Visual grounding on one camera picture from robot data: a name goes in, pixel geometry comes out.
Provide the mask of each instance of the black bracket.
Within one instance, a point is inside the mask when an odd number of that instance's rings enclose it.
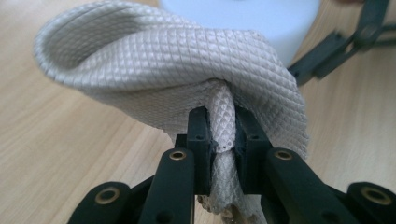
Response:
[[[272,147],[253,114],[236,108],[235,154],[242,191],[262,196],[270,224],[396,223],[396,195],[371,183],[347,193],[325,185],[295,152]],[[209,195],[213,148],[207,111],[190,112],[188,133],[163,153],[155,176],[129,188],[108,182],[92,189],[69,224],[194,222],[194,195]]]
[[[303,85],[312,77],[324,78],[359,51],[396,45],[396,38],[379,39],[396,31],[396,23],[383,25],[389,0],[365,0],[355,33],[348,38],[333,32],[293,64],[289,71]]]

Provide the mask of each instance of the twisted fabric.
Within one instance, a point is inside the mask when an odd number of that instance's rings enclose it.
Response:
[[[243,195],[237,179],[234,105],[253,112],[275,147],[306,156],[304,100],[256,32],[206,29],[158,8],[98,2],[48,22],[35,56],[56,82],[172,138],[186,132],[192,109],[206,106],[218,154],[202,202],[225,222],[265,221],[258,197]]]

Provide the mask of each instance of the white cloth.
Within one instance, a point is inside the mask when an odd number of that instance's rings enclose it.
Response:
[[[186,132],[192,109],[206,106],[219,146],[204,207],[228,222],[238,212],[264,222],[258,198],[244,196],[237,179],[230,150],[234,104],[254,113],[275,147],[306,156],[304,100],[275,51],[253,31],[206,29],[158,8],[98,2],[47,23],[35,56],[56,82],[171,137]]]

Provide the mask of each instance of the white cylinder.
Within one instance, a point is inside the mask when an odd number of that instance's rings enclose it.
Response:
[[[204,27],[256,30],[290,65],[318,13],[320,0],[160,0],[161,8]]]

